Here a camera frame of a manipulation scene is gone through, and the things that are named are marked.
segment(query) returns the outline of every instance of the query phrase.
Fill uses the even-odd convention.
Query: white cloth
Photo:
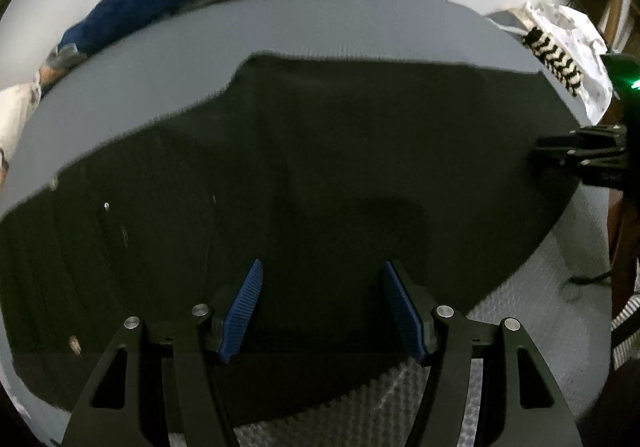
[[[17,84],[0,91],[0,154],[3,163],[11,162],[24,126],[40,104],[40,96],[37,82]]]
[[[582,86],[578,95],[584,102],[587,116],[597,124],[611,102],[613,86],[600,55],[607,53],[607,45],[587,15],[562,5],[527,2],[511,12],[527,30],[537,25],[551,34],[554,42],[562,47],[582,72]]]

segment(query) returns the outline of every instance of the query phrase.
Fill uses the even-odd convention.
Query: metal screw head
[[[447,306],[446,304],[443,304],[436,308],[436,313],[440,317],[444,317],[445,319],[448,319],[449,317],[453,317],[453,308],[450,306]]]
[[[512,332],[516,332],[520,329],[520,322],[517,319],[508,318],[504,320],[504,327]]]
[[[132,330],[134,328],[137,328],[139,324],[140,324],[140,319],[132,316],[127,318],[126,321],[124,321],[124,328],[126,328],[127,330]]]
[[[203,317],[207,315],[207,313],[209,313],[209,306],[204,303],[197,304],[196,306],[191,308],[191,315],[194,315],[196,317]]]

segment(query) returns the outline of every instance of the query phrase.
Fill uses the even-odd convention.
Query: striped fabric
[[[568,53],[553,42],[549,34],[545,34],[535,26],[523,38],[522,43],[531,49],[533,54],[558,78],[571,95],[577,97],[578,90],[582,85],[582,72]]]
[[[636,288],[635,294],[631,296],[631,299],[626,303],[626,306],[611,322],[611,331],[615,330],[624,321],[626,321],[631,315],[640,309],[640,275],[636,276]],[[640,330],[636,331],[631,337],[620,344],[613,350],[613,362],[614,368],[618,369],[629,359],[640,357]]]

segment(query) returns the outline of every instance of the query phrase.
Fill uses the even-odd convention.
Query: black cloth
[[[570,200],[577,182],[527,155],[577,127],[542,73],[254,56],[219,95],[89,154],[2,221],[15,369],[71,409],[127,316],[177,318],[256,257],[241,355],[399,351],[383,262],[469,312]]]

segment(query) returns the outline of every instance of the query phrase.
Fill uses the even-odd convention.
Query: blue gripper pad
[[[418,363],[423,363],[427,358],[424,323],[391,261],[383,268],[383,287],[405,350]]]
[[[262,290],[262,263],[256,259],[244,278],[244,283],[238,290],[234,302],[226,314],[223,323],[222,344],[218,350],[218,357],[223,363],[228,363],[233,355],[238,353],[244,333],[251,316],[254,314],[255,305]]]

